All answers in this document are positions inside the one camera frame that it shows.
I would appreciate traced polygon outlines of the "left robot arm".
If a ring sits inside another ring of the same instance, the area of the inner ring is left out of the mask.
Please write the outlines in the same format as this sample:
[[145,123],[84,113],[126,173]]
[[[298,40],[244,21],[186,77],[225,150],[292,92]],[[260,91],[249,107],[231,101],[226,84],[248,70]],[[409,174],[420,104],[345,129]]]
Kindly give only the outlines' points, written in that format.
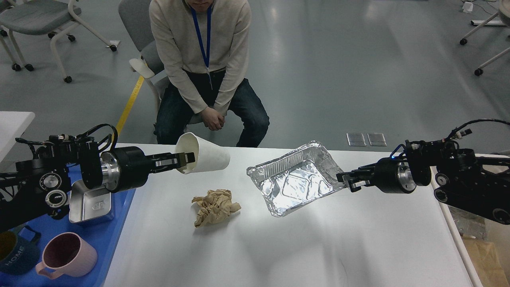
[[149,174],[161,173],[196,162],[197,152],[145,155],[135,146],[117,147],[118,131],[97,142],[92,134],[100,124],[76,136],[49,136],[46,141],[16,138],[28,145],[33,158],[16,162],[15,172],[1,174],[0,228],[11,230],[47,214],[55,220],[69,213],[70,165],[78,165],[88,189],[105,188],[117,193],[142,187]]

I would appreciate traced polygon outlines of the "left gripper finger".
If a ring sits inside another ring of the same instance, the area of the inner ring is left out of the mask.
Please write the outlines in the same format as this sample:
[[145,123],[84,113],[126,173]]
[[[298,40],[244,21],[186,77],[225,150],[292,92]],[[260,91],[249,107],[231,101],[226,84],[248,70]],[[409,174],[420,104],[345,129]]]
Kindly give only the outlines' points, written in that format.
[[150,173],[160,173],[173,169],[186,168],[196,161],[195,153],[193,152],[180,152],[180,153],[161,153],[149,155],[152,166]]

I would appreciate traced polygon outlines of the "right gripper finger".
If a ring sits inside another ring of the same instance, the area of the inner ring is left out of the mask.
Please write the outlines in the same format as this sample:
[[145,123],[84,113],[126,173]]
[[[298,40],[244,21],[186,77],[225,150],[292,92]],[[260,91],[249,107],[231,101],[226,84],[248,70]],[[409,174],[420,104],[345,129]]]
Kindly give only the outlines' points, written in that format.
[[361,166],[352,171],[345,171],[337,174],[337,181],[339,182],[348,182],[352,180],[353,182],[360,181],[370,181],[375,174],[375,165],[365,165]]
[[345,185],[349,190],[354,193],[362,189],[362,187],[373,187],[374,184],[368,180],[361,180],[359,178],[346,177]]

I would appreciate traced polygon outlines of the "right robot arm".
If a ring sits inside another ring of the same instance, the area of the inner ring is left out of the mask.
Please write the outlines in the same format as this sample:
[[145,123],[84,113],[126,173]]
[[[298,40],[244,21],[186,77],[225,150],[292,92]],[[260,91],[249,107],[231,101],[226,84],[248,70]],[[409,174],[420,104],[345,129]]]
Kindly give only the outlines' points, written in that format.
[[351,192],[377,187],[386,194],[411,194],[435,180],[438,188],[433,194],[439,202],[508,225],[509,171],[494,173],[486,166],[509,167],[509,158],[479,157],[473,149],[461,149],[458,144],[472,133],[468,125],[476,122],[482,120],[465,122],[440,140],[406,140],[388,157],[338,173],[337,181]]

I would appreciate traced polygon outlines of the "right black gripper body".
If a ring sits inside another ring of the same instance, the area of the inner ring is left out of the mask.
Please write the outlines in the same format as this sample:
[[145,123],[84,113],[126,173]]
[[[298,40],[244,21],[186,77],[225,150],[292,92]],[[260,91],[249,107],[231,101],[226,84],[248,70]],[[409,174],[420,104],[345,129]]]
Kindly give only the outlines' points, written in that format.
[[408,163],[390,157],[377,161],[371,184],[386,194],[410,194],[417,187]]

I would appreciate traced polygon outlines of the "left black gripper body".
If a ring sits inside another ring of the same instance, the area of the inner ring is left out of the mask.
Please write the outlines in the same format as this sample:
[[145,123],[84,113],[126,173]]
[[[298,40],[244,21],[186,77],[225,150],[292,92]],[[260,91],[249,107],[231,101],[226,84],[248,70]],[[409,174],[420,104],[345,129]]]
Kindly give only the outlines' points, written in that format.
[[142,149],[119,147],[100,155],[102,183],[109,192],[116,193],[143,186],[154,167]]

